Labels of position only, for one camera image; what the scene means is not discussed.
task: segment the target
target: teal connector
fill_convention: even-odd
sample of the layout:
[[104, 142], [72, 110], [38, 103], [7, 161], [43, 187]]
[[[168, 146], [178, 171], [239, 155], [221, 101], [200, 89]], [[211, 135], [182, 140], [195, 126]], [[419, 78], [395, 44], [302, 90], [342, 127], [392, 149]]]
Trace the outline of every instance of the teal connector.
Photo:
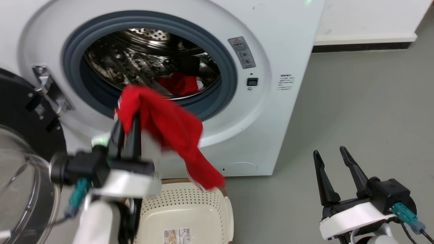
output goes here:
[[398, 202], [393, 205], [393, 214], [395, 214], [400, 220], [404, 221], [408, 225], [412, 225], [418, 221], [418, 216], [413, 214], [410, 209], [405, 207], [402, 203]]
[[69, 198], [68, 206], [64, 211], [66, 218], [73, 218], [77, 215], [89, 189], [90, 184], [86, 178], [78, 179], [75, 189]]

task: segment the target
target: screw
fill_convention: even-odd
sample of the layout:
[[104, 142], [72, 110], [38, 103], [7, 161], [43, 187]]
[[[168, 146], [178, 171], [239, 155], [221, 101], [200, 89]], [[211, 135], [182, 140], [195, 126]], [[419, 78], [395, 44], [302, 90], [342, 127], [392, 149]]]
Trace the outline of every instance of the screw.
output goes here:
[[46, 71], [46, 68], [44, 66], [38, 67], [38, 73], [39, 74], [43, 74], [43, 73], [45, 73], [45, 71]]

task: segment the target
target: barcode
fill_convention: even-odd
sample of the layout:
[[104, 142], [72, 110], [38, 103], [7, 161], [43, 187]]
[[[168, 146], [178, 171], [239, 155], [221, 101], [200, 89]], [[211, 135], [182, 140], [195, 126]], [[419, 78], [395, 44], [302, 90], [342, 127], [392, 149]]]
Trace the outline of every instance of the barcode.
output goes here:
[[191, 231], [190, 231], [191, 229], [190, 228], [187, 228], [187, 231], [186, 231], [186, 241], [187, 241], [187, 243], [186, 244], [191, 244]]

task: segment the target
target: black baseboard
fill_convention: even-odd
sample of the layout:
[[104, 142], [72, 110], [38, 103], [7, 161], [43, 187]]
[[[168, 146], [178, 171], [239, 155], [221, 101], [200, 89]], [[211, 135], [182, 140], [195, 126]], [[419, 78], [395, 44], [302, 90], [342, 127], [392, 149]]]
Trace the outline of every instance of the black baseboard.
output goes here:
[[408, 49], [412, 42], [405, 43], [363, 43], [344, 45], [321, 45], [313, 46], [312, 53], [352, 52], [368, 50], [393, 50]]

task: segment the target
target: barcode label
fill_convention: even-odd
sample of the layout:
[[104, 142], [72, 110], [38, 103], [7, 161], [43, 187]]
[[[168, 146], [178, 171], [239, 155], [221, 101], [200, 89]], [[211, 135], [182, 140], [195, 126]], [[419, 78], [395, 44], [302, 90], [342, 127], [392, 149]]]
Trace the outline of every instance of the barcode label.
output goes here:
[[164, 231], [164, 244], [192, 244], [191, 228]]

